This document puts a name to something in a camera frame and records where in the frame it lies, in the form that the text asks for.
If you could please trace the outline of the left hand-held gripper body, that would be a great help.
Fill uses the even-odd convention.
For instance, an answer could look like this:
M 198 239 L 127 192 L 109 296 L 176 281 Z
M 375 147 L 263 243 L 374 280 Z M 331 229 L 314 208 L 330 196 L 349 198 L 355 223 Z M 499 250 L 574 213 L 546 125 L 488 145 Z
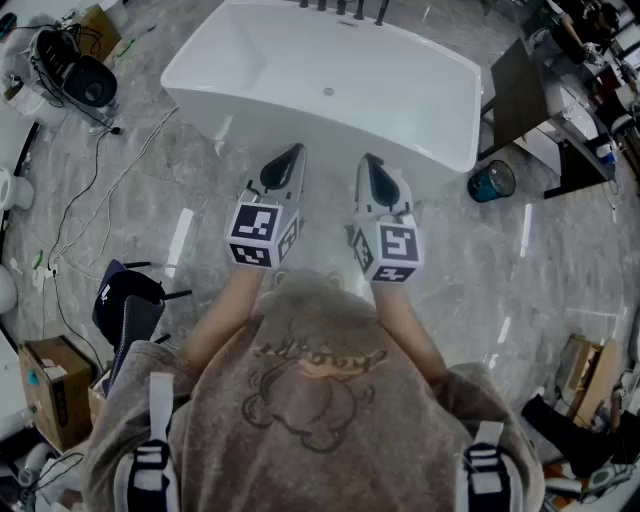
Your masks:
M 298 203 L 283 203 L 245 188 L 225 241 L 235 264 L 276 270 L 300 236 Z

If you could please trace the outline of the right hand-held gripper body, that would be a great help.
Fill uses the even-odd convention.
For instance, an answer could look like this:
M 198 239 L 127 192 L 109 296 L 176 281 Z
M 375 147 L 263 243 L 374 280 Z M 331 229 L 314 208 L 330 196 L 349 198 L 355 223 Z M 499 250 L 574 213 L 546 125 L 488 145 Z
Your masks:
M 423 236 L 412 212 L 355 214 L 351 242 L 369 283 L 405 283 L 424 264 Z

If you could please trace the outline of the person's right forearm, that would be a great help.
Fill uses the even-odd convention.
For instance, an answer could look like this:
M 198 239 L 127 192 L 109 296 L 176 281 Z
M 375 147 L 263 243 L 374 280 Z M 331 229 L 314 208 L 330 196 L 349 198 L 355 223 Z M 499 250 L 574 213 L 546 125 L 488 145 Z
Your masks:
M 374 303 L 381 326 L 419 370 L 430 387 L 436 388 L 447 367 L 435 343 L 417 318 L 402 285 L 372 283 Z

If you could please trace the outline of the person's left forearm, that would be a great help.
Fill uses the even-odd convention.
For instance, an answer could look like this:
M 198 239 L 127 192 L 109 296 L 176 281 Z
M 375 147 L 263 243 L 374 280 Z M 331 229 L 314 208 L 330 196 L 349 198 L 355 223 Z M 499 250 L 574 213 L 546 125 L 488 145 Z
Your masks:
M 265 270 L 237 266 L 183 345 L 190 370 L 200 376 L 213 357 L 250 320 Z

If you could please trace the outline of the white bathtub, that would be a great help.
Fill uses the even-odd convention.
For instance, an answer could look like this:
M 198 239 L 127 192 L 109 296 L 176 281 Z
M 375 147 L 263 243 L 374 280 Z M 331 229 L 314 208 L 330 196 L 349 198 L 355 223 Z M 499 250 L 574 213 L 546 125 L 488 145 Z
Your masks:
M 371 153 L 424 193 L 476 162 L 480 68 L 370 18 L 288 0 L 224 0 L 161 83 L 185 118 L 219 142 L 264 150 L 301 143 L 319 165 L 348 173 Z

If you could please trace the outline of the dark brown table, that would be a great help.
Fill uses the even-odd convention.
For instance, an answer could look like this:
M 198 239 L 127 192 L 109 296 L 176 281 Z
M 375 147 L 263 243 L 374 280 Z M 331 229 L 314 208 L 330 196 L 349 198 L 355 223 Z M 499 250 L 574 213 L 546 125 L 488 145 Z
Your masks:
M 492 114 L 493 144 L 479 150 L 482 161 L 549 118 L 538 66 L 518 38 L 491 67 L 494 96 L 480 110 Z

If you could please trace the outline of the black chair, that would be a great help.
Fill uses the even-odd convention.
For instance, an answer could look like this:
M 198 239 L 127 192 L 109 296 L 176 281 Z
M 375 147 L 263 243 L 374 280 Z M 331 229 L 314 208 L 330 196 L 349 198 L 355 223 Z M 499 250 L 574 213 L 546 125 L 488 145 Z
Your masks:
M 150 341 L 170 300 L 192 294 L 190 289 L 167 293 L 138 268 L 151 267 L 150 261 L 123 263 L 113 259 L 102 278 L 96 297 L 92 321 L 114 348 L 114 359 L 105 395 L 120 372 L 124 360 L 135 341 Z

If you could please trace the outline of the person's grey printed t-shirt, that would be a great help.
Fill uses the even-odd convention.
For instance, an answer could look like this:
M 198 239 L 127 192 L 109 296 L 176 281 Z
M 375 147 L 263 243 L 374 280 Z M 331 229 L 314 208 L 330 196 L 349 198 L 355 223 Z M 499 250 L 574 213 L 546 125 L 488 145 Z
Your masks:
M 200 376 L 182 354 L 131 345 L 82 470 L 89 512 L 133 504 L 118 466 L 164 415 L 180 512 L 539 512 L 541 463 L 480 363 L 432 388 L 367 302 L 292 272 Z

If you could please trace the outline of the white cabinet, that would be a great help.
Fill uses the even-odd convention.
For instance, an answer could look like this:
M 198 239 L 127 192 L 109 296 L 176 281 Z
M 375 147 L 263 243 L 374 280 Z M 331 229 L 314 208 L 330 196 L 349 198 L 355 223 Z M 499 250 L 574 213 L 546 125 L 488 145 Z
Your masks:
M 564 135 L 558 130 L 562 125 L 578 141 L 586 142 L 598 136 L 598 129 L 588 103 L 568 91 L 564 86 L 557 86 L 551 94 L 550 120 L 543 121 L 537 127 L 515 140 L 521 148 L 537 158 L 555 174 L 561 174 L 561 156 L 559 144 Z

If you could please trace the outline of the white toilet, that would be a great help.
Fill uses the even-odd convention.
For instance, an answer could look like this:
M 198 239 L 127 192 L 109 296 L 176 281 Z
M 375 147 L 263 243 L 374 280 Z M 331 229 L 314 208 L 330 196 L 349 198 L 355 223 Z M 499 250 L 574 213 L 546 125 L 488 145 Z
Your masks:
M 0 167 L 0 211 L 14 208 L 28 210 L 33 204 L 34 196 L 34 188 L 27 179 Z

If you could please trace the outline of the wooden boards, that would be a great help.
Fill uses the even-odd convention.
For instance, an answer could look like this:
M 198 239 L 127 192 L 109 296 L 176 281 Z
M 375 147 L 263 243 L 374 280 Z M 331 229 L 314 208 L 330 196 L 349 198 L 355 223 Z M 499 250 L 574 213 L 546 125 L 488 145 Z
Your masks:
M 620 376 L 620 361 L 620 344 L 616 340 L 610 338 L 598 344 L 572 334 L 555 377 L 554 410 L 580 427 L 591 427 Z

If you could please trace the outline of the large cardboard box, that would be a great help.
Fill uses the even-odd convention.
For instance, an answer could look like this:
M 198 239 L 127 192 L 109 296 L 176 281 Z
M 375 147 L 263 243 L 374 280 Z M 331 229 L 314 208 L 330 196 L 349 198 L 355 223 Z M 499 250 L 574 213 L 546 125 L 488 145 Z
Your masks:
M 63 453 L 92 430 L 88 389 L 96 375 L 89 359 L 65 337 L 26 341 L 18 349 L 21 380 L 33 422 Z

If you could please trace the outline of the white ceramic fixture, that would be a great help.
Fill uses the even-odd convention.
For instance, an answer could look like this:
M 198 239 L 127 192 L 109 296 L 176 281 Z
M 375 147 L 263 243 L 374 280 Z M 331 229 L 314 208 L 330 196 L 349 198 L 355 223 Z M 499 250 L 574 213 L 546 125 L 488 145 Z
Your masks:
M 0 264 L 0 315 L 11 311 L 18 302 L 17 288 L 11 272 Z

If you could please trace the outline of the black cloth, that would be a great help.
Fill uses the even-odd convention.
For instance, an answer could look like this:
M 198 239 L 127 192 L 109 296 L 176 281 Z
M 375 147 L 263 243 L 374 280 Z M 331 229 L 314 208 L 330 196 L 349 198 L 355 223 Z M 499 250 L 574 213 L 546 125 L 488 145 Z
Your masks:
M 576 477 L 589 478 L 606 463 L 630 465 L 640 455 L 640 417 L 625 411 L 613 432 L 579 427 L 536 395 L 521 412 L 524 419 L 565 457 Z

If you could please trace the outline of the black frame stand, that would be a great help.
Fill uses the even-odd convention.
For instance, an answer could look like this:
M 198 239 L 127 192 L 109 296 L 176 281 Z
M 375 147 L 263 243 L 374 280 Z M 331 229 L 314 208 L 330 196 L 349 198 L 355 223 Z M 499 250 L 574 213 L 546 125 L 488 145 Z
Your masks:
M 615 163 L 602 163 L 582 144 L 564 139 L 558 144 L 560 153 L 560 185 L 544 192 L 544 199 L 601 185 L 615 178 Z

